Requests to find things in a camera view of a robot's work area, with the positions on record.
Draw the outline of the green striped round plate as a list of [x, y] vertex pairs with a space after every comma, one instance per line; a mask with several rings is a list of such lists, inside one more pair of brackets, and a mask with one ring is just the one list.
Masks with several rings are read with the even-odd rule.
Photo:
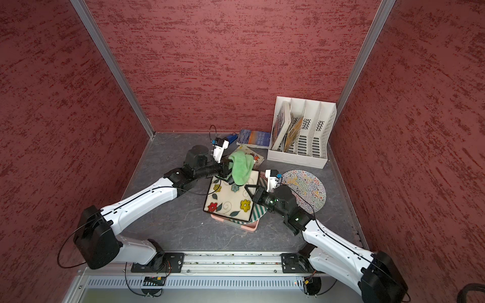
[[268, 209], [266, 207], [255, 204], [254, 207], [253, 207], [249, 221], [248, 222], [239, 221], [239, 223], [242, 224], [242, 225], [247, 225], [247, 224], [251, 224], [253, 222], [256, 222], [256, 221], [260, 220], [260, 218], [263, 217], [264, 214], [266, 214], [266, 212], [268, 212]]

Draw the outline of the green cleaning cloth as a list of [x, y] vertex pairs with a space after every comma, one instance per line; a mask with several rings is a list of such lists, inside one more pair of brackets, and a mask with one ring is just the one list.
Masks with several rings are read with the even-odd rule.
[[251, 176], [254, 167], [254, 158], [252, 155], [245, 154], [245, 152], [238, 150], [229, 156], [232, 161], [231, 176], [234, 183], [238, 186], [243, 186], [247, 183]]

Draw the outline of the square floral cream plate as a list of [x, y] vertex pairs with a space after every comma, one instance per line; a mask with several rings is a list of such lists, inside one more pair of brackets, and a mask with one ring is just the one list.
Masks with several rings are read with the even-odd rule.
[[244, 186], [229, 184], [216, 177], [211, 180], [203, 211], [239, 223], [248, 222], [256, 203]]

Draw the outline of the multicolour speckled round plate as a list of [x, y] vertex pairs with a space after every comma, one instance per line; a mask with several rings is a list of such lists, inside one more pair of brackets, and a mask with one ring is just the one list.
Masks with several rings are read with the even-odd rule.
[[316, 213], [324, 207], [327, 192], [314, 174], [305, 170], [289, 170], [283, 173], [281, 183], [291, 188], [297, 204], [308, 213]]

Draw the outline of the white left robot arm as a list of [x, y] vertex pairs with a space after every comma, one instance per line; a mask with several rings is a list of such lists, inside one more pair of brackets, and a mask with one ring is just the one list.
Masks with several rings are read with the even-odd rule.
[[159, 206], [189, 193], [199, 179], [226, 178], [230, 160], [224, 156], [227, 142], [209, 150], [195, 145], [186, 154], [183, 166], [165, 173], [139, 193], [103, 208], [91, 206], [82, 212], [73, 242], [87, 266], [97, 270], [111, 263], [136, 263], [152, 272], [166, 266], [165, 252], [156, 241], [132, 239], [123, 231]]

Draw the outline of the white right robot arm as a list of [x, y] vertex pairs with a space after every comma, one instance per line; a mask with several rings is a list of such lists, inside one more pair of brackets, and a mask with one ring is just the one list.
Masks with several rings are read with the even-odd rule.
[[281, 185], [272, 192], [246, 185], [252, 202], [277, 213], [295, 235], [301, 234], [312, 250], [307, 254], [316, 271], [347, 285], [363, 302], [404, 302], [409, 290], [393, 259], [383, 251], [371, 252], [346, 241], [301, 208], [293, 190]]

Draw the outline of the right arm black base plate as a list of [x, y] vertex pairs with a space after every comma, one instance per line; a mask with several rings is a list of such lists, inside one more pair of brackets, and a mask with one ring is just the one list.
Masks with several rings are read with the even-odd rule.
[[283, 273], [312, 274], [314, 268], [308, 258], [299, 253], [282, 253], [280, 255]]

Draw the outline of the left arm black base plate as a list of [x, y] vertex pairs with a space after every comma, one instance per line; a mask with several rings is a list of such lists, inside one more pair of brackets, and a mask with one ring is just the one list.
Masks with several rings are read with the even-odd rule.
[[157, 254], [147, 265], [134, 263], [131, 273], [180, 273], [184, 264], [184, 253]]

